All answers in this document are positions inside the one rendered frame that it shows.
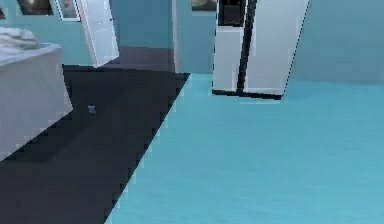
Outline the white fridge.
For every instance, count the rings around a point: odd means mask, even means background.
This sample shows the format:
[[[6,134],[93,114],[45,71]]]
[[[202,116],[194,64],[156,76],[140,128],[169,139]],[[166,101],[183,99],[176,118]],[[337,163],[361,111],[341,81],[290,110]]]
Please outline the white fridge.
[[[310,0],[217,0],[212,93],[279,100]]]

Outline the grey framed picture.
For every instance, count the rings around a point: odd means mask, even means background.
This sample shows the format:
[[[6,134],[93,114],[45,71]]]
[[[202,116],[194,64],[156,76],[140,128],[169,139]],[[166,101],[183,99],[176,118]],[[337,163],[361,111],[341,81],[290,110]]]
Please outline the grey framed picture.
[[[193,11],[215,11],[217,9],[216,0],[191,0]]]

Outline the white room door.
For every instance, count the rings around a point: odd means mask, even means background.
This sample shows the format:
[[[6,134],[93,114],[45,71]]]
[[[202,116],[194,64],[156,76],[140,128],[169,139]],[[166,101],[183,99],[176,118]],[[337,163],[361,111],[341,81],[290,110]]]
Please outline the white room door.
[[[110,0],[78,0],[78,8],[94,68],[119,57]]]

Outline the white framed picture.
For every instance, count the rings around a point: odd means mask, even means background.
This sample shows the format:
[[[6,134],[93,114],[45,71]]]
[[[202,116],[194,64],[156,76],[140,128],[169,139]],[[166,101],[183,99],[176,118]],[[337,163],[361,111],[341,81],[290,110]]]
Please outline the white framed picture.
[[[76,0],[55,0],[55,3],[62,21],[80,21]]]

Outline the white bed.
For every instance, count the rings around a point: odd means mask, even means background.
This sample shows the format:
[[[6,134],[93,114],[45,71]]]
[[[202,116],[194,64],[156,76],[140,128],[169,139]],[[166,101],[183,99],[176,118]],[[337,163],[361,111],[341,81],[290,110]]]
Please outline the white bed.
[[[60,45],[0,56],[0,161],[72,111]]]

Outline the white pillow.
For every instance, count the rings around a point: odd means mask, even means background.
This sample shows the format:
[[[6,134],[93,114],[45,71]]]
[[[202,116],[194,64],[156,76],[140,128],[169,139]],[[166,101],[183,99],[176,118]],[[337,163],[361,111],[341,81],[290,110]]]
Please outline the white pillow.
[[[37,49],[37,37],[27,29],[0,27],[0,49]]]

